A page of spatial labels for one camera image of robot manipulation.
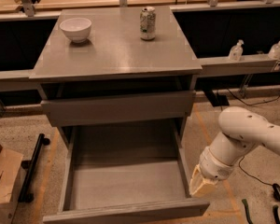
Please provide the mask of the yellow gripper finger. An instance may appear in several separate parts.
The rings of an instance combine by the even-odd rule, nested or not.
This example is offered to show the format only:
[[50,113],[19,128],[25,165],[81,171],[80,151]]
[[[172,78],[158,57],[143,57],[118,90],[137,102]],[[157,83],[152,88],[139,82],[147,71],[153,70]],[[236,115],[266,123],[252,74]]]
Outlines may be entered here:
[[191,180],[189,182],[189,192],[195,194],[199,189],[199,186],[202,184],[202,173],[200,170],[200,165],[197,164],[193,170]]
[[192,194],[194,197],[202,197],[206,194],[213,192],[216,189],[217,181],[204,178],[202,179],[202,184],[199,186],[199,189],[195,194]]

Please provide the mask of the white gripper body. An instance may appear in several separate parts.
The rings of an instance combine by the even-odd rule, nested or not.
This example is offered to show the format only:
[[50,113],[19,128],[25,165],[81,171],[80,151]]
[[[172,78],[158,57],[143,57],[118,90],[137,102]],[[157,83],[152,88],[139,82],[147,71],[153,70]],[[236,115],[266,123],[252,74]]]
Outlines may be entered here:
[[200,155],[199,166],[203,177],[211,180],[225,180],[234,169],[233,166],[219,161],[211,153],[210,147],[206,147]]

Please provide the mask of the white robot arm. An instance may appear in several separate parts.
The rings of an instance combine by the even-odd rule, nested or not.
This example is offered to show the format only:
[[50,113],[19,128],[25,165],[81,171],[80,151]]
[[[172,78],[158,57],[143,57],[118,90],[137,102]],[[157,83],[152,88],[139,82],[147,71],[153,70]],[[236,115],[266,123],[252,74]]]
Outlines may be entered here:
[[257,146],[280,156],[280,126],[263,116],[232,106],[220,113],[218,125],[220,132],[203,150],[189,182],[193,197],[213,192],[219,181],[231,175],[235,163]]

